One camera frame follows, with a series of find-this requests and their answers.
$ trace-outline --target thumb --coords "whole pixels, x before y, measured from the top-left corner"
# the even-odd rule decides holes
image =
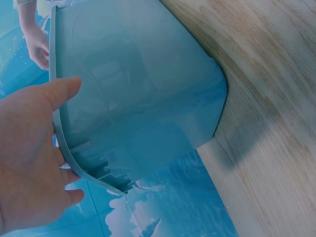
[[[81,189],[76,189],[76,190],[68,190],[66,191],[67,193],[67,206],[66,208],[69,208],[73,205],[78,204],[81,202],[84,198],[84,192]]]
[[[80,86],[80,77],[56,79],[40,85],[38,87],[38,93],[48,100],[52,110],[55,111],[73,98],[78,93]]]

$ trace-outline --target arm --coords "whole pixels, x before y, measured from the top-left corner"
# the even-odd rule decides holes
[[[17,0],[20,26],[23,33],[35,24],[37,0]]]
[[[48,40],[35,22],[37,0],[17,0],[20,26],[24,33],[30,58],[42,69],[48,70]]]

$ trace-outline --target blue floor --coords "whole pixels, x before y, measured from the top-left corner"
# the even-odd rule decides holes
[[[198,153],[137,181],[126,197],[85,180],[84,200],[56,222],[5,237],[237,237]]]

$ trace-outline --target hand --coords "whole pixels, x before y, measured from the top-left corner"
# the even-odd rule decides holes
[[[82,190],[65,191],[79,177],[59,168],[65,160],[52,145],[53,111],[80,85],[57,79],[0,101],[0,235],[49,224],[83,199]]]
[[[37,24],[24,29],[24,36],[28,46],[30,58],[44,70],[48,70],[49,46],[48,40]]]

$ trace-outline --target wooden surface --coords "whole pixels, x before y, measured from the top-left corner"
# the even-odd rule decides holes
[[[230,94],[199,153],[241,237],[316,237],[316,1],[162,0]]]

